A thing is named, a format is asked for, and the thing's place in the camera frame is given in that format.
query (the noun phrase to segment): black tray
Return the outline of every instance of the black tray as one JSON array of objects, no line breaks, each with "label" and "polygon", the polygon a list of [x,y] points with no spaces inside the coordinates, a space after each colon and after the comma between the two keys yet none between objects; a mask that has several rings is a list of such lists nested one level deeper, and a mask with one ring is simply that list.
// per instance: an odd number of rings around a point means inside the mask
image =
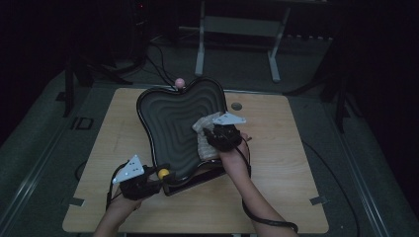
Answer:
[{"label": "black tray", "polygon": [[169,164],[174,174],[163,185],[167,196],[224,174],[219,159],[200,159],[192,129],[198,119],[227,111],[219,83],[199,78],[179,91],[151,88],[139,96],[136,109],[150,140],[153,165]]}]

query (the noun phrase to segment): pink ball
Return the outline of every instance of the pink ball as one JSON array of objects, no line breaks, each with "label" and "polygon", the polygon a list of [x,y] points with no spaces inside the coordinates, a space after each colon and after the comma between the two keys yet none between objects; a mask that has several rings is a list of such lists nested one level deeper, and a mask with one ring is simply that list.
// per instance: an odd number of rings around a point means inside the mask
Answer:
[{"label": "pink ball", "polygon": [[182,79],[182,78],[178,78],[178,79],[176,79],[176,81],[175,81],[175,86],[176,86],[176,88],[178,88],[178,89],[182,89],[182,88],[184,88],[184,87],[185,87],[185,80],[184,80],[184,79]]}]

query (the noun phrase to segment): metal stand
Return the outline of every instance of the metal stand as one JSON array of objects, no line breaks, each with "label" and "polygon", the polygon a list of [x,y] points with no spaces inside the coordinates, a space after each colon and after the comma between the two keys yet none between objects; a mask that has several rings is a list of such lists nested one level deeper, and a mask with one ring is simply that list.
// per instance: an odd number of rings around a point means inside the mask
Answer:
[{"label": "metal stand", "polygon": [[205,1],[201,3],[201,20],[200,20],[200,46],[198,48],[197,65],[195,75],[202,76],[204,71],[204,34],[205,32],[225,33],[258,37],[273,37],[275,45],[272,50],[268,51],[268,60],[271,67],[272,80],[279,82],[281,80],[278,70],[278,64],[275,56],[277,55],[284,29],[290,15],[291,8],[287,8],[283,19],[280,22],[261,21],[253,19],[238,19],[206,16]]}]

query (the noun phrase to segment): ridged maze surface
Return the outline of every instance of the ridged maze surface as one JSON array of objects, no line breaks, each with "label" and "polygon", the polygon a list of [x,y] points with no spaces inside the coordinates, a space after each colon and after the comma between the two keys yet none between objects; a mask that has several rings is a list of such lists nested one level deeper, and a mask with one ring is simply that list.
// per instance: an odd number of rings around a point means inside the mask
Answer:
[{"label": "ridged maze surface", "polygon": [[222,88],[210,79],[197,79],[183,92],[145,91],[137,102],[138,115],[151,139],[157,165],[169,163],[180,180],[202,163],[192,125],[200,118],[225,112]]}]

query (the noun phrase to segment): wooden table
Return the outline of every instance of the wooden table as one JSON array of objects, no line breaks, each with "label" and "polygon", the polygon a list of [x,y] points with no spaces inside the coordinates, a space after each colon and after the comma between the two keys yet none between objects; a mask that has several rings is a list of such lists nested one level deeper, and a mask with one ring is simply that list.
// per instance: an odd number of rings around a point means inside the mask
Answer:
[{"label": "wooden table", "polygon": [[[152,165],[148,137],[136,114],[141,89],[118,89],[110,104],[75,198],[63,222],[68,232],[93,232],[105,212],[106,193],[116,168],[134,154]],[[325,233],[328,223],[304,154],[287,98],[279,95],[225,93],[227,106],[247,123],[238,129],[249,141],[252,180],[270,204],[299,233]],[[241,111],[230,105],[240,103]],[[242,210],[241,197],[224,175],[170,197],[147,199],[120,228],[127,233],[254,233]]]}]

